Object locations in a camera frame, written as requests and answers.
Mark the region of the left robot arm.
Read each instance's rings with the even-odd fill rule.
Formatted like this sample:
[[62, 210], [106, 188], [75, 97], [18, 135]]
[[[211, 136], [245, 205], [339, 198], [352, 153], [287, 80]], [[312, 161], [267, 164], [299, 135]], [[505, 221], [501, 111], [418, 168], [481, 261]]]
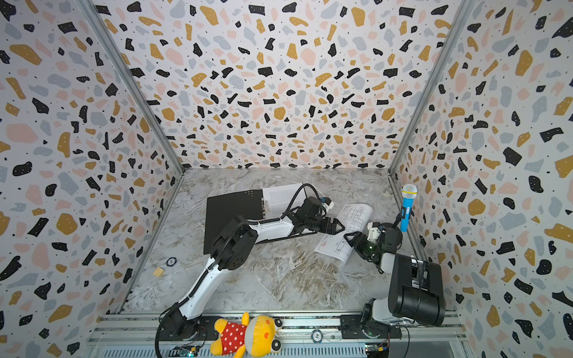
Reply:
[[233, 218], [216, 237], [204, 270], [194, 285], [159, 318], [156, 343], [195, 336], [204, 309], [216, 289], [247, 261], [257, 244], [343, 232], [342, 222], [328, 215], [330, 206], [329, 198], [310, 197], [302, 206], [291, 208], [279, 217], [264, 220]]

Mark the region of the paper with technical drawings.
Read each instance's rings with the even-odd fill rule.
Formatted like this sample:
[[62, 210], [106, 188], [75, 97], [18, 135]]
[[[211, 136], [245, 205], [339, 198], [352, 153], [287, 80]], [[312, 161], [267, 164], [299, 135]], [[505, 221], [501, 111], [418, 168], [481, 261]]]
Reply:
[[353, 252], [347, 238], [351, 240], [353, 235], [365, 230], [372, 212], [373, 208], [367, 204], [345, 204], [337, 215], [345, 229], [335, 235], [325, 234], [314, 251], [346, 265]]

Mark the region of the paper with printed text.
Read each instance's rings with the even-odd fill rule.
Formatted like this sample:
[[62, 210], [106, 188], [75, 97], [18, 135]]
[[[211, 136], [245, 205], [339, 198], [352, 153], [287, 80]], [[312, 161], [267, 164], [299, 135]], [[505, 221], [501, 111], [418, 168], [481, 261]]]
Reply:
[[280, 217], [289, 207], [302, 183], [263, 188], [264, 219]]

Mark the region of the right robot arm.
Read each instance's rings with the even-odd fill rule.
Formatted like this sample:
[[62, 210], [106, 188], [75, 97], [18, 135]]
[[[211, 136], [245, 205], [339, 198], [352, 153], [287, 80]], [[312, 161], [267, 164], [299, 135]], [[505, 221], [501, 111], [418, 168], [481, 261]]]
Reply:
[[397, 224], [371, 222], [367, 232], [344, 239], [358, 256], [390, 276], [388, 296], [363, 306], [359, 327], [368, 337], [387, 336], [404, 322], [438, 327], [446, 317], [440, 266], [398, 253], [403, 232]]

